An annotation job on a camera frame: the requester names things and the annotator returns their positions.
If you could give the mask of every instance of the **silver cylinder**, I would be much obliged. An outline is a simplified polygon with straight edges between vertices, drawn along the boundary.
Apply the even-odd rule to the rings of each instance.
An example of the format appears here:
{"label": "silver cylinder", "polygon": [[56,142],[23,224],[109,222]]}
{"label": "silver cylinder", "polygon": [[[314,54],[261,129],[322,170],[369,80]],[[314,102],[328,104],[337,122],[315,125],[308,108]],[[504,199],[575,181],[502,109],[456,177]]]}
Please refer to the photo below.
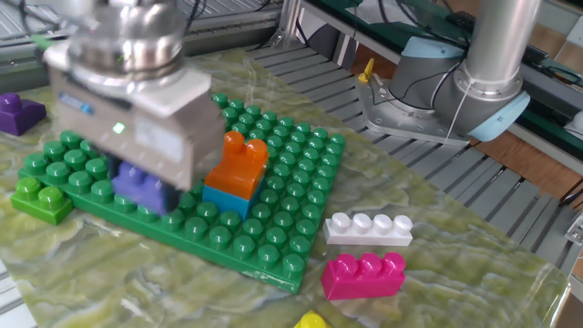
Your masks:
{"label": "silver cylinder", "polygon": [[541,0],[483,0],[465,60],[467,74],[482,82],[513,78],[537,22],[540,4]]}

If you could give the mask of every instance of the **lego brick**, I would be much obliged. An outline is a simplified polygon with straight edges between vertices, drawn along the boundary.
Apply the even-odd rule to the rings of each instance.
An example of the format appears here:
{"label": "lego brick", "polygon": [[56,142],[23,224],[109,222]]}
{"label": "lego brick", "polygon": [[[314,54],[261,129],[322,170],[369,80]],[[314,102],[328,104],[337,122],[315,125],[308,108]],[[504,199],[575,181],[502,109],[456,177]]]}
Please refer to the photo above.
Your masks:
{"label": "lego brick", "polygon": [[245,137],[238,131],[227,132],[224,140],[222,159],[204,183],[216,190],[250,200],[265,173],[269,157],[267,145],[260,139],[252,139],[245,144]]}
{"label": "lego brick", "polygon": [[117,176],[111,180],[113,191],[158,215],[167,215],[176,209],[170,207],[168,186],[158,177],[128,162],[121,162]]}
{"label": "lego brick", "polygon": [[58,225],[73,210],[73,203],[56,187],[42,188],[35,178],[24,178],[16,183],[16,192],[10,197],[15,210],[52,225]]}
{"label": "lego brick", "polygon": [[293,328],[331,328],[316,312],[309,310]]}
{"label": "lego brick", "polygon": [[251,208],[257,203],[257,200],[259,199],[260,192],[263,190],[263,184],[264,180],[262,179],[259,187],[255,190],[255,193],[250,200],[244,200],[241,197],[214,189],[205,184],[204,188],[202,189],[202,201],[214,203],[217,205],[220,212],[234,210],[239,213],[241,219],[245,221],[251,213]]}
{"label": "lego brick", "polygon": [[360,260],[340,254],[326,265],[322,286],[329,301],[393,296],[403,285],[404,267],[403,256],[396,252],[382,259],[365,253]]}
{"label": "lego brick", "polygon": [[411,219],[404,215],[391,220],[379,214],[371,220],[362,213],[352,220],[344,213],[335,213],[323,225],[326,242],[333,245],[409,246],[412,228]]}
{"label": "lego brick", "polygon": [[43,104],[20,99],[12,92],[0,96],[0,131],[22,136],[45,117]]}
{"label": "lego brick", "polygon": [[81,210],[297,293],[345,139],[342,135],[329,136],[323,128],[312,130],[305,123],[294,125],[289,118],[278,119],[273,112],[257,117],[253,129],[261,130],[266,137],[269,164],[265,187],[259,189],[258,203],[244,222],[232,210],[220,213],[216,204],[203,202],[202,182],[180,196],[176,210],[160,217],[114,195],[111,181],[104,177],[108,172],[105,159],[91,159],[85,169],[78,170],[80,165],[72,160],[77,156],[67,155],[68,146],[60,141],[47,142],[43,153],[26,157],[18,174],[21,179],[34,177],[44,185],[58,187]]}

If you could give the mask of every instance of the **label sticker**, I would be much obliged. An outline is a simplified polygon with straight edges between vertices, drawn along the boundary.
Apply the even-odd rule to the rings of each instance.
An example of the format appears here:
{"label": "label sticker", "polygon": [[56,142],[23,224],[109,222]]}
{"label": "label sticker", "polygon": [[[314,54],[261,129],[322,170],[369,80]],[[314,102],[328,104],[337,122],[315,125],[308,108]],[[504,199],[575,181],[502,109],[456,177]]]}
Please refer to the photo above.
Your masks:
{"label": "label sticker", "polygon": [[61,100],[61,102],[63,102],[64,104],[67,104],[68,106],[82,112],[85,113],[89,116],[93,115],[93,108],[91,106],[89,106],[88,103],[85,103],[75,97],[69,96],[66,93],[60,93],[58,94],[58,98],[59,100]]}
{"label": "label sticker", "polygon": [[145,118],[136,118],[135,123],[136,142],[139,145],[155,149],[166,158],[180,162],[184,148],[180,135]]}

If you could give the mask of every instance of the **marble-patterned table surface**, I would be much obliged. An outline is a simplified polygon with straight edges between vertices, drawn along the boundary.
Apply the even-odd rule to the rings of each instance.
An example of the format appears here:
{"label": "marble-patterned table surface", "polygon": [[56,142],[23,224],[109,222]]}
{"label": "marble-patterned table surface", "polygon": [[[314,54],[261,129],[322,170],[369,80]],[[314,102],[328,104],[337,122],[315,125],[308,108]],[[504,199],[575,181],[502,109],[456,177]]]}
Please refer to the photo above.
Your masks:
{"label": "marble-patterned table surface", "polygon": [[[567,277],[437,190],[336,118],[323,114],[242,50],[194,58],[213,91],[347,138],[326,217],[404,214],[409,247],[328,246],[319,232],[292,295],[75,210],[58,227],[17,212],[9,196],[25,156],[57,137],[48,87],[23,92],[49,117],[21,138],[0,134],[0,259],[39,327],[293,327],[309,310],[334,328],[548,327]],[[320,278],[339,253],[398,251],[406,281],[394,297],[328,302]]]}

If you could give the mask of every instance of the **pink lego brick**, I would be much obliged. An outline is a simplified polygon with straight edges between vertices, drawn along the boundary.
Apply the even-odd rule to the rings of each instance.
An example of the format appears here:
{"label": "pink lego brick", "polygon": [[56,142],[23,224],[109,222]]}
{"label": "pink lego brick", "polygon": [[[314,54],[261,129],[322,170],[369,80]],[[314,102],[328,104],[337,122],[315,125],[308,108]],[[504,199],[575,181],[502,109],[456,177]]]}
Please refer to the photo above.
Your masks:
{"label": "pink lego brick", "polygon": [[382,259],[365,253],[360,260],[341,254],[328,262],[322,286],[330,301],[393,296],[403,285],[404,267],[403,256],[396,252],[386,253]]}

